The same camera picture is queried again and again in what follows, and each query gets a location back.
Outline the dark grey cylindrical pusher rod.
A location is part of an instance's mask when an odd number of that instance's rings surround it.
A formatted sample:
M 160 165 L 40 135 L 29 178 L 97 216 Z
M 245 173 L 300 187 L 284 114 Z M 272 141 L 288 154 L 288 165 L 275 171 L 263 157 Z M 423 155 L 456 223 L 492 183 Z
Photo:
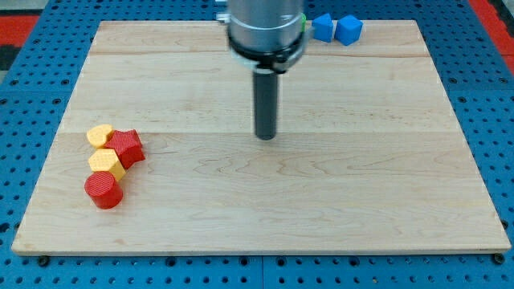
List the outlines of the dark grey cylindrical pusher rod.
M 271 140 L 276 135 L 278 76 L 273 71 L 254 71 L 252 83 L 255 135 Z

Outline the green block behind arm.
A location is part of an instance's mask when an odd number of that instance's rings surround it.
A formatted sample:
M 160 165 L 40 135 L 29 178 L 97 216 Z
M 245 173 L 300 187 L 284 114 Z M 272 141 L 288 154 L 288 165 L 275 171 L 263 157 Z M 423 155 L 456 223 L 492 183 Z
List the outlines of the green block behind arm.
M 306 30 L 307 17 L 304 13 L 301 13 L 301 32 L 304 33 Z

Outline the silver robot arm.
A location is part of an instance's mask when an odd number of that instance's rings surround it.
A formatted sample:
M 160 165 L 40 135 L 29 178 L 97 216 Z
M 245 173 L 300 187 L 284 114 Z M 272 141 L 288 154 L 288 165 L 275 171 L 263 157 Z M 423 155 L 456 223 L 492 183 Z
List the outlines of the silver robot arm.
M 314 30 L 302 0 L 228 0 L 216 20 L 226 26 L 232 55 L 252 73 L 253 127 L 260 140 L 276 135 L 279 77 L 303 56 Z

